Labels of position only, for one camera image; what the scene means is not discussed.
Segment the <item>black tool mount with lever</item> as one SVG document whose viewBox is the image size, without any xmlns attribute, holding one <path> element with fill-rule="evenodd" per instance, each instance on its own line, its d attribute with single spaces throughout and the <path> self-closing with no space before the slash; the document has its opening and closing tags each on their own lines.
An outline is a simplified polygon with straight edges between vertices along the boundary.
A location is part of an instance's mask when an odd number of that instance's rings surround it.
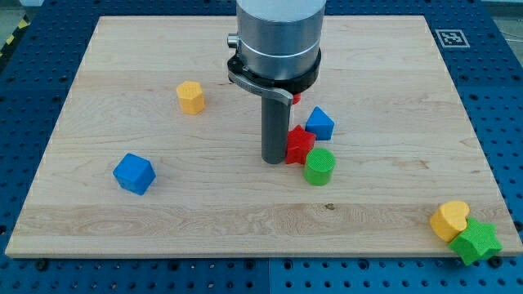
<svg viewBox="0 0 523 294">
<path fill-rule="evenodd" d="M 227 36 L 227 44 L 235 49 L 227 61 L 229 80 L 254 95 L 290 105 L 293 97 L 311 87 L 318 77 L 321 62 L 318 43 L 290 55 L 253 50 L 236 33 Z"/>
</svg>

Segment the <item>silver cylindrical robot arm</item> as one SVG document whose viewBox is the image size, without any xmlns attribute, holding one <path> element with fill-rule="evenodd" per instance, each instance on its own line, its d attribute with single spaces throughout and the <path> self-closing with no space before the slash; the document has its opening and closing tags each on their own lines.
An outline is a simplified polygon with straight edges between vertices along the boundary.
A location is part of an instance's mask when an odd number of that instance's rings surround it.
<svg viewBox="0 0 523 294">
<path fill-rule="evenodd" d="M 293 97 L 318 77 L 325 0 L 238 0 L 228 78 L 261 97 L 261 157 L 285 160 Z"/>
</svg>

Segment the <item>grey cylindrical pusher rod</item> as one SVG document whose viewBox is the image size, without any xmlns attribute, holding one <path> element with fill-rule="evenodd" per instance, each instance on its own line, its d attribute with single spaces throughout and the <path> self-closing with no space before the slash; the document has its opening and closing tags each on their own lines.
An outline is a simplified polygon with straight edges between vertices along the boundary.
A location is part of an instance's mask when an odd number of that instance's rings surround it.
<svg viewBox="0 0 523 294">
<path fill-rule="evenodd" d="M 266 163 L 286 159 L 291 106 L 261 98 L 261 156 Z"/>
</svg>

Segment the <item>small red block behind arm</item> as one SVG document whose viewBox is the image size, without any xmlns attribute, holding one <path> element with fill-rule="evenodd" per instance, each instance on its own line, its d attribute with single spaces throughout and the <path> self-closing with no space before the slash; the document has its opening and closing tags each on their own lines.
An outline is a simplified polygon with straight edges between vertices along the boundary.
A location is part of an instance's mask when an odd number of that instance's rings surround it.
<svg viewBox="0 0 523 294">
<path fill-rule="evenodd" d="M 293 95 L 293 104 L 297 104 L 300 102 L 302 95 L 300 93 Z"/>
</svg>

